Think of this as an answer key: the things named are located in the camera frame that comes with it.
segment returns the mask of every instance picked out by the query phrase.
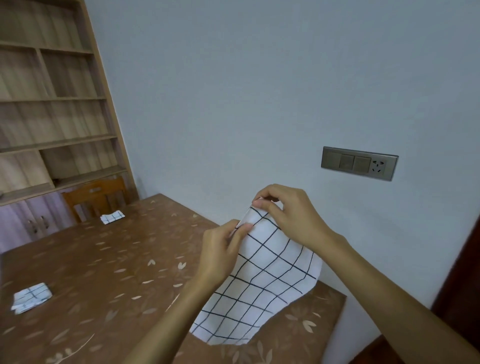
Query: grid pattern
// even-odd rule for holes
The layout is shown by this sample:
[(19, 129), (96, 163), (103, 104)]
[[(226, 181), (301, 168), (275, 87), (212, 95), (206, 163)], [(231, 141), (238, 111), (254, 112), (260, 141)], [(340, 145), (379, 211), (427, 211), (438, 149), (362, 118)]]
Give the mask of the grid pattern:
[(255, 228), (232, 274), (190, 329), (211, 345), (247, 343), (270, 317), (311, 290), (320, 274), (321, 260), (288, 239), (268, 213), (250, 207), (238, 226), (245, 222)]
[(120, 210), (117, 210), (113, 214), (100, 216), (100, 219), (105, 225), (107, 225), (124, 217), (125, 215)]
[(39, 283), (15, 293), (13, 295), (13, 305), (11, 309), (15, 310), (16, 315), (21, 314), (45, 302), (51, 296), (52, 293), (47, 285), (45, 283)]

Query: white wall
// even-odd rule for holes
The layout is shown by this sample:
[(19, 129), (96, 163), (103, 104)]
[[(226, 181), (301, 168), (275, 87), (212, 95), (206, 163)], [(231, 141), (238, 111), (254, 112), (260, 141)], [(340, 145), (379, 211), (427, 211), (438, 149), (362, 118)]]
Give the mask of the white wall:
[[(142, 197), (223, 223), (266, 184), (303, 188), (433, 302), (480, 212), (478, 1), (86, 2)], [(323, 170), (323, 146), (398, 154), (393, 181)], [(349, 298), (324, 362), (377, 334)]]

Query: wooden chair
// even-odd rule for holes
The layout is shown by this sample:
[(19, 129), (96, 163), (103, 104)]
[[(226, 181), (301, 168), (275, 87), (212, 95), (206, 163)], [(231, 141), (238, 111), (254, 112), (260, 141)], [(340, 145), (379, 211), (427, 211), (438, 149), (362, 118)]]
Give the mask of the wooden chair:
[(125, 188), (125, 183), (123, 182), (122, 177), (118, 177), (114, 180), (98, 180), (86, 183), (74, 191), (63, 192), (62, 196), (73, 214), (73, 217), (75, 217), (75, 220), (77, 222), (82, 222), (80, 216), (75, 210), (75, 205), (87, 203), (88, 211), (92, 217), (111, 214), (116, 211), (118, 207), (116, 204), (112, 203), (112, 201), (109, 201), (108, 195), (117, 191), (122, 192), (123, 199), (127, 204), (127, 189)]

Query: right hand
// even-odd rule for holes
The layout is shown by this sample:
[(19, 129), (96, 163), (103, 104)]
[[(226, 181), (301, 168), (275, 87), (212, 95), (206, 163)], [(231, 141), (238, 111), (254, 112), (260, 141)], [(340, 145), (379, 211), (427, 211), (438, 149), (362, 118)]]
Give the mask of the right hand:
[[(274, 204), (277, 201), (283, 203), (283, 210)], [(257, 193), (252, 205), (272, 215), (290, 239), (317, 254), (322, 245), (341, 238), (323, 221), (304, 190), (271, 184)]]

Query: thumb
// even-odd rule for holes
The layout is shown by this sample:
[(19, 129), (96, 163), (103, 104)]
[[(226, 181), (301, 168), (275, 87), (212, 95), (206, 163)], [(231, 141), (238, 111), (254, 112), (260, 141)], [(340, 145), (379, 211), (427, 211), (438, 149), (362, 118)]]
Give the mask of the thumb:
[(252, 230), (253, 224), (246, 223), (240, 226), (235, 234), (233, 234), (233, 238), (230, 242), (230, 245), (227, 248), (228, 254), (234, 254), (237, 255), (240, 250), (240, 245), (241, 242), (243, 241), (243, 238), (247, 236), (247, 234)]
[(283, 224), (283, 221), (285, 220), (285, 213), (272, 201), (260, 198), (253, 201), (252, 205), (254, 207), (261, 208), (272, 215), (278, 225)]

